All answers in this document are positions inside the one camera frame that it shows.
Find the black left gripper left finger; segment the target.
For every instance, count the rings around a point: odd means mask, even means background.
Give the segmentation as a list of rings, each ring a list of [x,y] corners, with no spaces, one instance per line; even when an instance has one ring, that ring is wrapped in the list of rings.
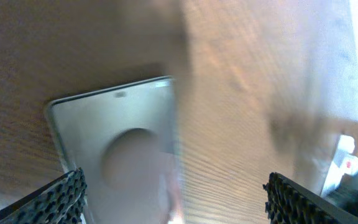
[[[86,189],[83,170],[71,170],[0,210],[0,224],[84,223]]]

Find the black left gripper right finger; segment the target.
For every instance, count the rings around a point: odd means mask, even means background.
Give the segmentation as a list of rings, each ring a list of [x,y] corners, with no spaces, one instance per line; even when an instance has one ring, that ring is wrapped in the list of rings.
[[[277,172],[263,185],[270,223],[353,223],[358,218]]]

